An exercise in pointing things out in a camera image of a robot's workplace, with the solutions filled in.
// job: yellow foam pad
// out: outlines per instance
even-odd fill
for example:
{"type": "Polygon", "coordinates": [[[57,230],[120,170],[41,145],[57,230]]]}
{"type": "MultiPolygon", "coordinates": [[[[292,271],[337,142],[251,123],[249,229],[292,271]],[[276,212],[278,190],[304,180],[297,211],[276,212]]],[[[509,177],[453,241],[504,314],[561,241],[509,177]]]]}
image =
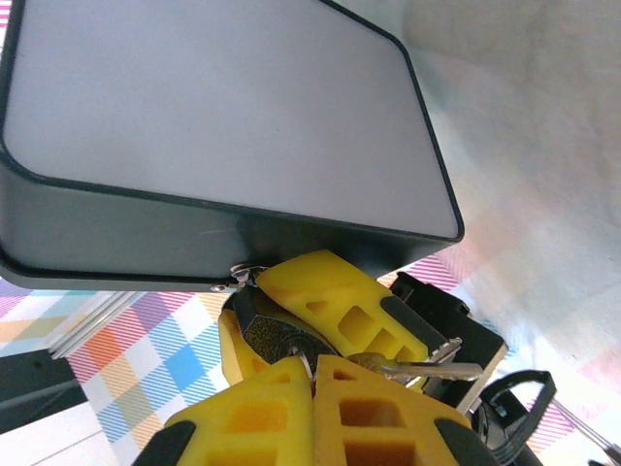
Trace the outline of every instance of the yellow foam pad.
{"type": "Polygon", "coordinates": [[[341,357],[320,355],[314,397],[317,466],[457,466],[435,426],[452,408],[341,357]]]}
{"type": "Polygon", "coordinates": [[[222,310],[217,320],[217,330],[222,373],[229,384],[239,383],[269,367],[269,364],[245,342],[234,311],[222,310]]]}
{"type": "Polygon", "coordinates": [[[312,466],[311,382],[288,357],[172,416],[196,424],[179,466],[312,466]]]}
{"type": "Polygon", "coordinates": [[[328,250],[282,262],[256,282],[344,356],[365,351],[402,361],[428,356],[425,344],[381,308],[390,289],[328,250]]]}

